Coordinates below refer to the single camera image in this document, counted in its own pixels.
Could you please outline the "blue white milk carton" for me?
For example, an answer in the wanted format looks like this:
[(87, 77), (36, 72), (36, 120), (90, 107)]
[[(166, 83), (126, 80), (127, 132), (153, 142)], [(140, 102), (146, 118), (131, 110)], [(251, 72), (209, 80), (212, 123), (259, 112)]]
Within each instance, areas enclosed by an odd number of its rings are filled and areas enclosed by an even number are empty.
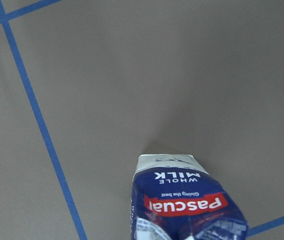
[(189, 154), (142, 154), (132, 179), (133, 240), (244, 240), (248, 222)]

